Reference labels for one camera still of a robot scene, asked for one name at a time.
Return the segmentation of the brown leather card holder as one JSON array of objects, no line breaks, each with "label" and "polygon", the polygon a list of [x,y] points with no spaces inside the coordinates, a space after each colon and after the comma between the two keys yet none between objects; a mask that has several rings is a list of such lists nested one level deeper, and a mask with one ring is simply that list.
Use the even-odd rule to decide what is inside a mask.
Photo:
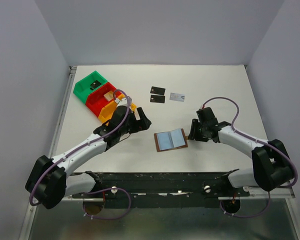
[{"label": "brown leather card holder", "polygon": [[187,137],[183,128],[154,134],[155,147],[157,152],[165,152],[187,148]]}]

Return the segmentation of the black credit card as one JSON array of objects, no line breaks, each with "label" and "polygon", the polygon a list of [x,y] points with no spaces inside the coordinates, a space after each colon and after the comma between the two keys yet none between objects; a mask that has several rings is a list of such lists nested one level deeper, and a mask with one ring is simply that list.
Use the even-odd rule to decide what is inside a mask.
[{"label": "black credit card", "polygon": [[165,88],[162,88],[162,87],[156,87],[156,86],[152,86],[151,87],[151,90],[150,90],[150,93],[152,95],[160,95],[160,96],[164,96],[165,95],[165,92],[166,92],[166,89]]},{"label": "black credit card", "polygon": [[160,103],[160,104],[164,104],[166,100],[166,97],[164,95],[156,95],[156,94],[152,94],[150,96],[150,102],[151,103]]}]

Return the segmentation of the silver VIP credit card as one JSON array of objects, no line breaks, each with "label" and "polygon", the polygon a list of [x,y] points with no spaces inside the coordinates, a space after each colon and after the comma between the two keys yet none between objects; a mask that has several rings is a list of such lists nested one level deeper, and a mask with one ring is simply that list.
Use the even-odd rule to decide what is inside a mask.
[{"label": "silver VIP credit card", "polygon": [[184,102],[185,101],[185,95],[181,93],[170,93],[169,99],[171,101],[177,101],[177,102]]}]

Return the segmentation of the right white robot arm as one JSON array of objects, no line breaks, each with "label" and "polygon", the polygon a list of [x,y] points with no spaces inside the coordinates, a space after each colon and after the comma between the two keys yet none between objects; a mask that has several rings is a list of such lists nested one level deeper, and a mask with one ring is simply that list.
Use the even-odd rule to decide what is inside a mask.
[{"label": "right white robot arm", "polygon": [[226,180],[220,183],[224,195],[231,196],[241,187],[259,187],[270,192],[296,183],[297,170],[280,140],[256,138],[236,130],[229,122],[218,122],[210,107],[199,109],[196,114],[198,118],[191,122],[189,140],[225,144],[252,160],[252,168],[235,169],[224,175]]}]

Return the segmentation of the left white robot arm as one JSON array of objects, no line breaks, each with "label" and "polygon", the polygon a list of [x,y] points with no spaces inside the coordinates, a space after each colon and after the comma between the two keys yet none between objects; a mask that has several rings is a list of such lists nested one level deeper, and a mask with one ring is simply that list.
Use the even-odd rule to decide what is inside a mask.
[{"label": "left white robot arm", "polygon": [[140,119],[127,106],[120,105],[109,120],[79,145],[52,158],[46,155],[39,157],[25,184],[30,193],[30,205],[54,208],[69,194],[67,179],[77,168],[118,144],[122,136],[148,130],[152,122],[141,107],[136,110]]}]

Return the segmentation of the gold card in red bin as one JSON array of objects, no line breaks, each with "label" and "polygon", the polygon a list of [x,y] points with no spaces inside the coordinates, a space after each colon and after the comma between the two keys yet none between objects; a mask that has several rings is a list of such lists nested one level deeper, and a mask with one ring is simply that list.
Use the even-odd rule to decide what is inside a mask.
[{"label": "gold card in red bin", "polygon": [[103,96],[108,102],[114,99],[114,93],[112,91],[105,93]]}]

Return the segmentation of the black card in green bin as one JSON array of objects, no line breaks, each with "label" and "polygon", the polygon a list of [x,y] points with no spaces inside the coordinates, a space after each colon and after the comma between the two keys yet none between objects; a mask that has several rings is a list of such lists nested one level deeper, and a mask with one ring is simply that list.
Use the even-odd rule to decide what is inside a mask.
[{"label": "black card in green bin", "polygon": [[93,91],[97,88],[99,88],[102,84],[99,81],[94,81],[93,83],[90,84],[90,89]]}]

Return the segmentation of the yellow plastic bin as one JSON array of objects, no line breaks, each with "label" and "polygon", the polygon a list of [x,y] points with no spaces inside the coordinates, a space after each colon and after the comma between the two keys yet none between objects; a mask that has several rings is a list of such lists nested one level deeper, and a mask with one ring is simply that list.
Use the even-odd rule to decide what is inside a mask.
[{"label": "yellow plastic bin", "polygon": [[109,103],[107,103],[100,111],[100,114],[98,116],[98,119],[101,123],[105,123],[106,121],[110,120],[114,111],[117,108],[118,103],[124,98],[125,96],[123,94],[119,95],[115,100],[111,100]]}]

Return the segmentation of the red plastic bin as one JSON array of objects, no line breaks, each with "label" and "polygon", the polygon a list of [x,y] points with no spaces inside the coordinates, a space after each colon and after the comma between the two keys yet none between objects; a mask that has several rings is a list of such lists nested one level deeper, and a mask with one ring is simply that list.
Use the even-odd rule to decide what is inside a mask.
[{"label": "red plastic bin", "polygon": [[104,94],[106,94],[109,91],[114,92],[117,88],[114,87],[110,82],[107,82],[105,85],[91,93],[87,100],[85,105],[95,116],[99,116],[101,109],[106,106],[107,103],[110,101],[107,101],[104,98]]}]

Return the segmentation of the green plastic bin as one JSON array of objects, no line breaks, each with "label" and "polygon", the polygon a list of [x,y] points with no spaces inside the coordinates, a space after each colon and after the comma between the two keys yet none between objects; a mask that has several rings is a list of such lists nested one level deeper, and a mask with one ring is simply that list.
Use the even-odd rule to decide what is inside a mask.
[{"label": "green plastic bin", "polygon": [[83,79],[81,79],[74,85],[73,93],[83,104],[86,103],[88,96],[91,93],[95,92],[96,90],[98,90],[100,88],[100,87],[98,87],[94,90],[90,89],[90,87],[91,87],[90,85],[94,81],[99,81],[102,84],[100,87],[102,87],[103,85],[105,85],[108,82],[97,71],[93,71],[88,76],[84,77]]}]

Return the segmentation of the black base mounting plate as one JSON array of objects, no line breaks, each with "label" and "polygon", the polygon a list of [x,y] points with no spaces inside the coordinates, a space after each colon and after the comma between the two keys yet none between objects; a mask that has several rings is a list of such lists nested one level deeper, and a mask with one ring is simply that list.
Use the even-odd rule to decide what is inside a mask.
[{"label": "black base mounting plate", "polygon": [[80,172],[69,177],[49,175],[44,181],[42,205],[52,209],[65,197],[108,209],[217,208],[223,200],[228,212],[236,212],[241,199],[266,198],[259,187],[233,187],[227,172],[114,173]]}]

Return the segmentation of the aluminium rail frame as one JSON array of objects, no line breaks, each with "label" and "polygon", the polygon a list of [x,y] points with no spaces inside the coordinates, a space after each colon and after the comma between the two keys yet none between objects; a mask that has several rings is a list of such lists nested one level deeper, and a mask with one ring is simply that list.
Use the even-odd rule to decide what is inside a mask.
[{"label": "aluminium rail frame", "polygon": [[[71,95],[72,86],[74,83],[75,75],[77,71],[77,66],[69,66],[69,74],[66,82],[65,92],[62,98],[61,107],[58,111],[58,118],[55,127],[53,128],[53,137],[49,145],[48,157],[53,156],[56,153],[57,145],[59,142],[61,129],[63,126],[65,112],[67,110],[68,102]],[[30,237],[32,224],[35,218],[37,206],[32,206],[30,203],[27,205],[27,209],[25,212],[25,217],[22,223],[20,235],[18,237],[19,240],[28,240]]]}]

